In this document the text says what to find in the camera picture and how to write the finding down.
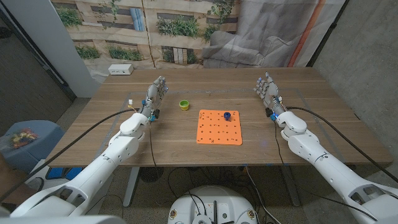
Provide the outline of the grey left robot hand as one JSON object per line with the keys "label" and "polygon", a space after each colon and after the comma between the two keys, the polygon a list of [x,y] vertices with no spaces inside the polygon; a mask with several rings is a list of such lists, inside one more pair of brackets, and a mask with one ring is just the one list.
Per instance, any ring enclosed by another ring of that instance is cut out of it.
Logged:
{"label": "grey left robot hand", "polygon": [[166,79],[160,76],[148,87],[146,97],[142,101],[139,113],[143,114],[148,120],[153,121],[159,117],[162,99],[168,91]]}

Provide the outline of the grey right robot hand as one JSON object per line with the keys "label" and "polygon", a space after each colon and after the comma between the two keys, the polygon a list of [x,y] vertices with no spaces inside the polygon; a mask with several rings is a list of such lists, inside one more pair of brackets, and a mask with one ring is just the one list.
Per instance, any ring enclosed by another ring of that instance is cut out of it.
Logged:
{"label": "grey right robot hand", "polygon": [[282,113],[287,111],[287,108],[282,103],[278,87],[268,72],[265,72],[265,78],[259,77],[257,79],[256,87],[253,90],[266,107],[266,116],[272,121],[276,121]]}

